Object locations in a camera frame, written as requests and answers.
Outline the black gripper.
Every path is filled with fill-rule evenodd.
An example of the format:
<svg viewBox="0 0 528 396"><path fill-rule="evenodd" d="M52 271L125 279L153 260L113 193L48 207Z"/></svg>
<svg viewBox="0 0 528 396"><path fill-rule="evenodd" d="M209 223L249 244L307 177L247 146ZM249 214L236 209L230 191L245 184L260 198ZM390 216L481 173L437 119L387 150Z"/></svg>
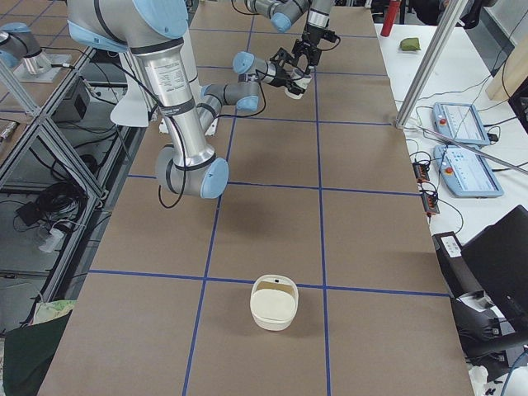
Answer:
<svg viewBox="0 0 528 396"><path fill-rule="evenodd" d="M306 85L302 82L298 84L295 79L298 77L294 69L286 70L279 65L274 66L270 85L273 87L285 87L289 96L303 96L306 91Z"/></svg>
<svg viewBox="0 0 528 396"><path fill-rule="evenodd" d="M298 66L300 60L305 57L308 67L317 67L321 54L322 50L311 41L307 39L296 40L292 48L293 65Z"/></svg>

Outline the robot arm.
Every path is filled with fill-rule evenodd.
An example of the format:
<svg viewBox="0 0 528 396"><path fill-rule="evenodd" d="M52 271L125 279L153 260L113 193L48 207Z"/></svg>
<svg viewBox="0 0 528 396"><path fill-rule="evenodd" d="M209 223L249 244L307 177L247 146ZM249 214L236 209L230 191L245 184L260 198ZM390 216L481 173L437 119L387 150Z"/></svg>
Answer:
<svg viewBox="0 0 528 396"><path fill-rule="evenodd" d="M306 22L300 40L296 40L289 52L279 48L270 58L271 62L279 65L288 64L299 68L304 74L312 72L319 64L322 52L328 49L318 47L321 40L338 44L341 38L328 29L330 13L334 1L273 1L273 0L247 0L243 1L247 12L243 15L260 15L267 17L276 31L286 33L303 15Z"/></svg>
<svg viewBox="0 0 528 396"><path fill-rule="evenodd" d="M119 54L131 54L141 66L137 82L161 111L172 142L156 162L159 185L172 193L214 199L229 179L229 165L217 156L205 132L219 118L223 106L256 111L263 83L284 87L290 97L301 97L309 70L311 26L291 51L279 49L265 61L248 52L233 60L236 83L210 84L196 96L187 76L183 48L188 32L188 11L183 1L69 1L68 28L80 44ZM307 60L300 70L299 60Z"/></svg>

